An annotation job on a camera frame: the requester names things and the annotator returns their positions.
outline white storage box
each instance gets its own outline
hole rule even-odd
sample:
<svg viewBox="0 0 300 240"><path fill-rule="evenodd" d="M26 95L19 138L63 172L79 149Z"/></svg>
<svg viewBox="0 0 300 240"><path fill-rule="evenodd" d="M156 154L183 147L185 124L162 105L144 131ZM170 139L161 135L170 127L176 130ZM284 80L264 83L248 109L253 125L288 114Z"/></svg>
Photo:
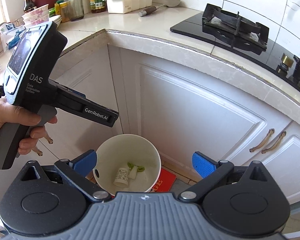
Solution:
<svg viewBox="0 0 300 240"><path fill-rule="evenodd" d="M152 5L152 0L104 0L108 13L128 13Z"/></svg>

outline white paper cup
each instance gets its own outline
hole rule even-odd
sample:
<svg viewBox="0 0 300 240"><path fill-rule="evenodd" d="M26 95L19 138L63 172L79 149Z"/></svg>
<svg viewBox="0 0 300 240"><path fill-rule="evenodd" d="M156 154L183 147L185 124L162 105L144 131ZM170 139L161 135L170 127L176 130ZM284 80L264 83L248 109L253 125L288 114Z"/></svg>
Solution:
<svg viewBox="0 0 300 240"><path fill-rule="evenodd" d="M114 185L119 168L128 168L127 163L144 166L136 179L128 179L128 185ZM101 188L115 195L117 191L149 192L157 182L161 171L161 160L157 149L147 139L134 134L121 134L106 140L97 150L99 178L94 177Z"/></svg>
<svg viewBox="0 0 300 240"><path fill-rule="evenodd" d="M113 184L116 185L117 187L127 187L128 177L129 177L129 169L119 168Z"/></svg>

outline plastic bag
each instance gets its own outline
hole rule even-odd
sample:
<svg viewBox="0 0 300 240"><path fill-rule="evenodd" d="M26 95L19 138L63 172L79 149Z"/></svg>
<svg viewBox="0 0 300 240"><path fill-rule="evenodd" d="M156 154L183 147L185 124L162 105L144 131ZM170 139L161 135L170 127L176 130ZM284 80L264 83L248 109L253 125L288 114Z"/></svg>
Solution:
<svg viewBox="0 0 300 240"><path fill-rule="evenodd" d="M0 38L3 50L7 51L16 46L25 29L24 25L15 27L13 23L2 23L0 25Z"/></svg>

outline spatula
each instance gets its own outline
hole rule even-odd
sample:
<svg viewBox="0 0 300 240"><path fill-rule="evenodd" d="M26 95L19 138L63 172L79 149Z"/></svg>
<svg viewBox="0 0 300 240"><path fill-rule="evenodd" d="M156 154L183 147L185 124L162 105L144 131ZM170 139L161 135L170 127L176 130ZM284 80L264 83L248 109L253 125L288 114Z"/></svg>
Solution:
<svg viewBox="0 0 300 240"><path fill-rule="evenodd" d="M144 8L141 12L139 12L139 16L143 17L149 14L152 14L155 12L157 9L159 9L162 6L167 6L167 7L176 7L180 3L180 0L164 0L163 4L161 5L152 5L149 7Z"/></svg>

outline cabinet handle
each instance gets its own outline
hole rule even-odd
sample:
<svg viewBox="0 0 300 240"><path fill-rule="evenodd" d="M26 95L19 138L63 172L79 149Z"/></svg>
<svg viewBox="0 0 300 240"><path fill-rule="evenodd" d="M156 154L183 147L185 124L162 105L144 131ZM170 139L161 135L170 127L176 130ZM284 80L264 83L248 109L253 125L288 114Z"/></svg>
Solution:
<svg viewBox="0 0 300 240"><path fill-rule="evenodd" d="M270 139L271 135L273 135L273 134L274 134L274 128L271 128L271 129L268 131L266 137L265 137L265 138L264 138L257 146L251 148L251 149L249 150L249 152L252 153L252 152L254 152L255 150L258 150L258 149L262 148L262 147L268 142L268 140Z"/></svg>
<svg viewBox="0 0 300 240"><path fill-rule="evenodd" d="M264 150L262 150L261 153L264 154L264 153L266 153L266 152L270 152L270 151L276 149L277 146L280 144L280 142L282 141L282 139L283 139L286 135L287 135L287 132L286 132L286 131L283 131L283 132L280 134L280 136L279 136L279 138L277 139L277 141L276 141L269 149L264 149Z"/></svg>

